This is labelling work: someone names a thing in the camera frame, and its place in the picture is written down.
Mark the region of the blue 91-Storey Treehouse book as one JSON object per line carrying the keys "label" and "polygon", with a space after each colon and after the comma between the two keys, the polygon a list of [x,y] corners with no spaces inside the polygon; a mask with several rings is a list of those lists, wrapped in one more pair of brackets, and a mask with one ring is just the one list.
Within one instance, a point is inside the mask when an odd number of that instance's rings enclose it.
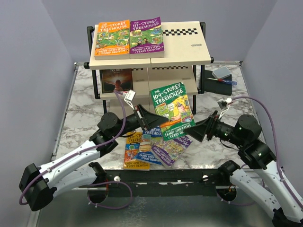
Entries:
{"label": "blue 91-Storey Treehouse book", "polygon": [[135,156],[135,159],[152,165],[161,166],[162,163],[152,153],[152,146],[156,142],[159,142],[161,140],[162,140],[162,133],[159,126],[147,131],[143,131],[139,150],[137,155]]}

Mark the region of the dark Three Days To See book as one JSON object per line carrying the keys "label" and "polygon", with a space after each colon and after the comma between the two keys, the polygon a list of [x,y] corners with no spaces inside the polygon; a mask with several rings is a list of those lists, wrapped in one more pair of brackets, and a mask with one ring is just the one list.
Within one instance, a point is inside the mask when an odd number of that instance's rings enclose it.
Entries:
{"label": "dark Three Days To See book", "polygon": [[102,71],[102,93],[123,92],[133,89],[131,69],[113,69]]}

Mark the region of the lilac Treehouse book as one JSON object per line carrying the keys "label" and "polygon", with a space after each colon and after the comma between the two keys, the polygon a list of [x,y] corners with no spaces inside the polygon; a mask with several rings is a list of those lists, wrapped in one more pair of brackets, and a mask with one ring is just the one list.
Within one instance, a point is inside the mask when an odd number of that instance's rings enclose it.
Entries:
{"label": "lilac Treehouse book", "polygon": [[188,136],[168,141],[158,138],[152,142],[151,152],[165,167],[172,167],[192,142]]}

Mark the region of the purple 117-Storey Treehouse book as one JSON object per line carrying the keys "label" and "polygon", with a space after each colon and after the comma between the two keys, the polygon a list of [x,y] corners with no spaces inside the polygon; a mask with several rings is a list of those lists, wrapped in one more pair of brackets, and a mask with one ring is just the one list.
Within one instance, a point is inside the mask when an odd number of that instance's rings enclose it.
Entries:
{"label": "purple 117-Storey Treehouse book", "polygon": [[163,58],[164,52],[160,17],[130,22],[131,59]]}

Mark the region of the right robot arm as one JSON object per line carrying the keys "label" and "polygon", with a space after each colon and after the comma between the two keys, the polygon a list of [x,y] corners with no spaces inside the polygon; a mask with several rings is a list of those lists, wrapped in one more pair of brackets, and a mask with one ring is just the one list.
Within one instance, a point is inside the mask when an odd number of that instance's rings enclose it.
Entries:
{"label": "right robot arm", "polygon": [[269,146],[259,140],[262,132],[256,118],[249,114],[241,115],[235,126],[220,121],[217,112],[197,125],[184,130],[185,134],[199,142],[217,137],[239,147],[238,155],[268,186],[267,189],[252,180],[233,161],[220,166],[217,179],[223,185],[230,183],[249,195],[271,217],[276,227],[301,227],[303,209],[299,207],[282,182],[276,166],[276,156]]}

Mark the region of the green 104-Storey Treehouse book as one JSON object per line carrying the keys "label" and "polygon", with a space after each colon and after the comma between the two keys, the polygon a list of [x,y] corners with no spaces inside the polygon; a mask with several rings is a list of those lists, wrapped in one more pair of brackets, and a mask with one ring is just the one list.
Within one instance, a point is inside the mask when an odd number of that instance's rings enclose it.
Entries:
{"label": "green 104-Storey Treehouse book", "polygon": [[184,130],[195,125],[183,82],[152,89],[150,95],[155,113],[168,118],[160,125],[164,141],[185,136]]}

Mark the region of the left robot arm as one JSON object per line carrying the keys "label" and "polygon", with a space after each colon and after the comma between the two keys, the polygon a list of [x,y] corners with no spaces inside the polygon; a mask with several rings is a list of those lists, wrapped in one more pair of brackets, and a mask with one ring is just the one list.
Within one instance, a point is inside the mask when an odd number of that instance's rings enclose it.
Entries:
{"label": "left robot arm", "polygon": [[124,115],[122,119],[115,113],[105,113],[98,123],[98,130],[78,148],[47,164],[36,166],[31,163],[25,167],[19,183],[19,204],[29,205],[32,211],[44,208],[60,190],[58,184],[63,178],[110,153],[118,145],[117,138],[138,128],[149,130],[166,122],[167,117],[151,113],[141,104],[135,106],[133,114]]}

